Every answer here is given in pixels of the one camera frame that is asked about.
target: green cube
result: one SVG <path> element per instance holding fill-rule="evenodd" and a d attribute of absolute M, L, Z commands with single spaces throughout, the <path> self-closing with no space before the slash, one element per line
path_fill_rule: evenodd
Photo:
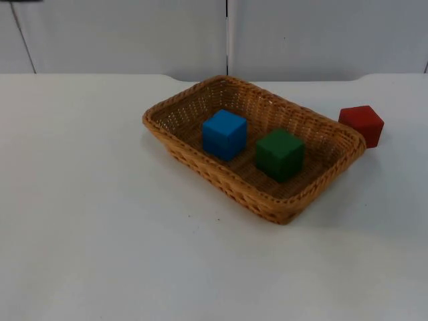
<path fill-rule="evenodd" d="M 305 144 L 283 129 L 274 129 L 258 140 L 255 164 L 267 176 L 284 182 L 302 170 Z"/>

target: toy block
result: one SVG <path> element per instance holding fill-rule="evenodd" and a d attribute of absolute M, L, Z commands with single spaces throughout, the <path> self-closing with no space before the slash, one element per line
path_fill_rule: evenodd
<path fill-rule="evenodd" d="M 339 123 L 352 127 L 362 134 L 367 148 L 377 146 L 384 125 L 381 117 L 370 106 L 341 109 Z"/>
<path fill-rule="evenodd" d="M 247 144 L 247 120 L 220 110 L 202 125 L 203 150 L 230 161 Z"/>
<path fill-rule="evenodd" d="M 283 129 L 275 129 L 257 141 L 256 167 L 281 183 L 302 170 L 304 153 L 302 140 Z"/>

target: blue cube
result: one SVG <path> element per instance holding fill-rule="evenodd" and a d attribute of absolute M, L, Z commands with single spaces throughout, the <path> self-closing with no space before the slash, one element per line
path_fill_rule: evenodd
<path fill-rule="evenodd" d="M 230 161 L 247 144 L 247 120 L 220 110 L 202 125 L 203 150 Z"/>

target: white wall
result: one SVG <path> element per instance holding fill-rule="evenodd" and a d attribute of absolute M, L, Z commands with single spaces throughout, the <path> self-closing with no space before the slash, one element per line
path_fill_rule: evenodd
<path fill-rule="evenodd" d="M 0 73 L 33 72 L 8 3 L 0 3 Z"/>
<path fill-rule="evenodd" d="M 423 72 L 427 0 L 229 0 L 229 71 L 248 80 Z"/>
<path fill-rule="evenodd" d="M 224 1 L 47 0 L 15 7 L 37 72 L 202 80 L 226 71 Z"/>

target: cube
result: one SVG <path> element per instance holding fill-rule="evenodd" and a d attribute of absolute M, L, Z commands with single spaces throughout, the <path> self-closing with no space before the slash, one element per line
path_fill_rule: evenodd
<path fill-rule="evenodd" d="M 275 129 L 257 141 L 255 165 L 281 183 L 302 170 L 304 153 L 302 140 L 283 129 Z"/>
<path fill-rule="evenodd" d="M 370 106 L 343 108 L 339 123 L 352 127 L 364 136 L 367 148 L 376 147 L 381 137 L 383 120 Z"/>
<path fill-rule="evenodd" d="M 247 144 L 247 120 L 220 110 L 202 125 L 203 150 L 230 161 Z"/>

